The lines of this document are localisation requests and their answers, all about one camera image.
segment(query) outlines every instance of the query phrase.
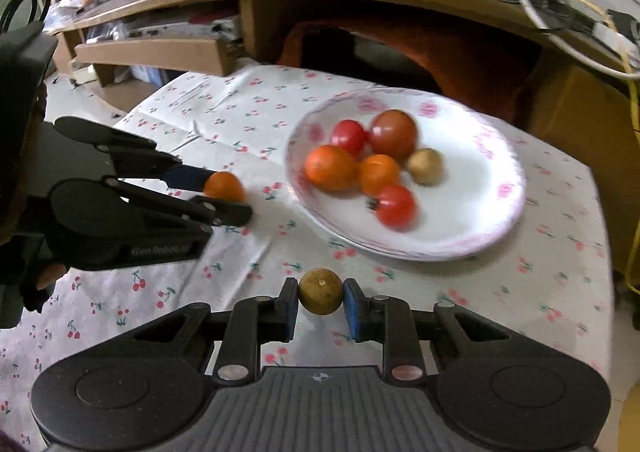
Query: white tablecloth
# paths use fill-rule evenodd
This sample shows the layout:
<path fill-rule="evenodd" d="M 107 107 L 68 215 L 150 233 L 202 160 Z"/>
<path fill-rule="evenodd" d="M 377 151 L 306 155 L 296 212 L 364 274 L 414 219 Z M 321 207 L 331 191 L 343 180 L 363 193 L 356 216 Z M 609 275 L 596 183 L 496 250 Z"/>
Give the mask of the white tablecloth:
<path fill-rule="evenodd" d="M 249 64 L 226 79 L 185 74 L 128 114 L 117 127 L 153 138 L 159 150 L 188 164 L 233 170 L 248 191 L 254 219 L 245 228 L 216 228 L 199 262 L 71 271 L 61 279 L 41 315 L 25 313 L 20 326 L 0 333 L 0 428 L 41 450 L 29 395 L 42 370 L 191 302 L 225 310 L 242 298 L 276 296 L 284 278 L 312 268 L 356 278 L 366 294 L 404 298 L 412 308 L 457 302 L 606 377 L 612 287 L 604 221 L 590 170 L 553 147 L 492 120 L 520 156 L 527 205 L 503 241 L 473 258 L 420 264 L 362 254 L 306 219 L 283 184 L 287 137 L 311 108 L 367 86 Z M 141 184 L 189 196 L 163 183 Z M 316 317 L 300 308 L 294 340 L 262 347 L 264 364 L 380 364 L 381 358 L 378 345 L 350 339 L 342 309 Z"/>

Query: wooden desk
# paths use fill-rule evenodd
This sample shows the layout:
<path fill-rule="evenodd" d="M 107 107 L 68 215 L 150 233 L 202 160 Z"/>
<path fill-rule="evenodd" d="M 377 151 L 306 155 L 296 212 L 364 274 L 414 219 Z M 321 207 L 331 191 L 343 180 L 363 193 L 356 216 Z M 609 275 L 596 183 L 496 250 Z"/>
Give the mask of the wooden desk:
<path fill-rule="evenodd" d="M 118 65 L 149 64 L 168 69 L 212 74 L 231 71 L 230 57 L 222 42 L 210 40 L 127 40 L 84 45 L 87 28 L 160 10 L 216 0 L 112 0 L 85 13 L 56 33 L 66 49 L 81 61 L 95 63 L 98 79 L 113 82 Z M 284 38 L 299 20 L 318 18 L 340 10 L 352 0 L 237 0 L 242 19 L 244 46 L 257 60 L 273 62 Z M 628 99 L 601 76 L 584 70 L 558 52 L 536 30 L 519 5 L 501 0 L 362 0 L 435 10 L 501 28 L 539 43 L 545 49 L 522 93 L 522 106 L 532 106 L 530 133 L 548 141 L 589 165 L 600 189 L 609 229 L 613 263 L 624 266 L 632 235 L 640 218 L 640 158 L 634 139 Z M 622 69 L 620 61 L 594 41 L 573 32 L 562 34 L 575 48 L 601 63 Z"/>

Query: white plate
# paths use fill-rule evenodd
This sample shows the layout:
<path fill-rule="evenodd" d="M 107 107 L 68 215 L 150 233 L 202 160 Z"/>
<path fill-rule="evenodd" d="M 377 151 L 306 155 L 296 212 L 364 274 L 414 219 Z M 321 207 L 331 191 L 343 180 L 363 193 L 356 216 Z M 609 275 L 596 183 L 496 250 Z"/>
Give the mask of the white plate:
<path fill-rule="evenodd" d="M 303 170 L 306 156 L 330 142 L 338 122 L 352 119 L 369 128 L 386 109 L 410 114 L 418 126 L 418 148 L 434 148 L 445 160 L 446 177 L 437 186 L 417 185 L 402 172 L 402 184 L 419 204 L 418 218 L 403 232 L 383 226 L 363 194 L 325 194 Z M 373 88 L 336 96 L 299 122 L 285 164 L 289 191 L 318 225 L 355 246 L 404 260 L 477 253 L 511 229 L 524 204 L 524 173 L 501 133 L 458 102 L 422 91 Z"/>

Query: orange cherry tomato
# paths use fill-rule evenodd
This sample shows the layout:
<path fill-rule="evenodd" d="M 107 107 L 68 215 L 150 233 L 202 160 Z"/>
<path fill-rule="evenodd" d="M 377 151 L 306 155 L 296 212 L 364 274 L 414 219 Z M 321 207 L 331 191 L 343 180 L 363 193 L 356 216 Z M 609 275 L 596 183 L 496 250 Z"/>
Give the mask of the orange cherry tomato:
<path fill-rule="evenodd" d="M 403 230 L 414 222 L 418 207 L 414 195 L 403 186 L 387 185 L 380 191 L 378 199 L 369 201 L 369 208 L 389 228 Z"/>
<path fill-rule="evenodd" d="M 400 166 L 386 154 L 375 154 L 365 159 L 358 169 L 358 185 L 364 195 L 378 197 L 386 185 L 400 181 Z"/>
<path fill-rule="evenodd" d="M 231 172 L 216 172 L 204 184 L 204 195 L 231 203 L 244 202 L 244 187 Z"/>
<path fill-rule="evenodd" d="M 348 190 L 356 182 L 358 165 L 346 150 L 333 145 L 313 149 L 306 157 L 305 174 L 325 192 Z"/>
<path fill-rule="evenodd" d="M 391 109 L 377 115 L 369 128 L 369 143 L 376 154 L 386 154 L 402 163 L 415 150 L 418 128 L 404 111 Z"/>

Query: floor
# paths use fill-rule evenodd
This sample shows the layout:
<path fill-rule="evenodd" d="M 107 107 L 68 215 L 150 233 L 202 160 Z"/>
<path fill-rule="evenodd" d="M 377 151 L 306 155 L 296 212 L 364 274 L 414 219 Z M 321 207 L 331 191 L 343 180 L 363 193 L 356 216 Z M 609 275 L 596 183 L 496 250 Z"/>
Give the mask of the floor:
<path fill-rule="evenodd" d="M 80 116 L 94 122 L 114 125 L 123 114 L 93 98 L 83 86 L 72 89 L 68 80 L 47 79 L 49 98 L 46 120 L 60 116 Z M 618 452 L 618 423 L 629 390 L 640 380 L 640 332 L 631 325 L 632 307 L 624 297 L 616 308 L 613 329 L 613 360 L 609 387 L 612 405 L 609 419 L 596 447 L 600 452 Z"/>
<path fill-rule="evenodd" d="M 124 116 L 121 111 L 93 98 L 85 86 L 73 89 L 66 77 L 53 74 L 46 83 L 48 97 L 45 120 L 48 122 L 54 122 L 60 116 L 79 116 L 92 122 L 114 125 Z"/>

